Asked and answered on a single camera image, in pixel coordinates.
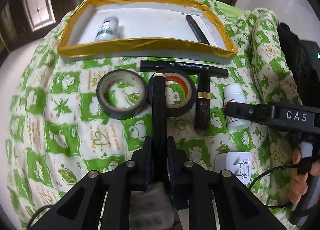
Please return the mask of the person right hand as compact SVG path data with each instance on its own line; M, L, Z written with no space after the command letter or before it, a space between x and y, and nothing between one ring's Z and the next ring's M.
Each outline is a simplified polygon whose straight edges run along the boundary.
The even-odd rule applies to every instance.
M319 177L320 165L319 160L312 164L310 173L312 176ZM308 184L306 182L309 174L299 175L297 169L291 170L291 182L289 190L289 200L297 204L301 197L307 192Z

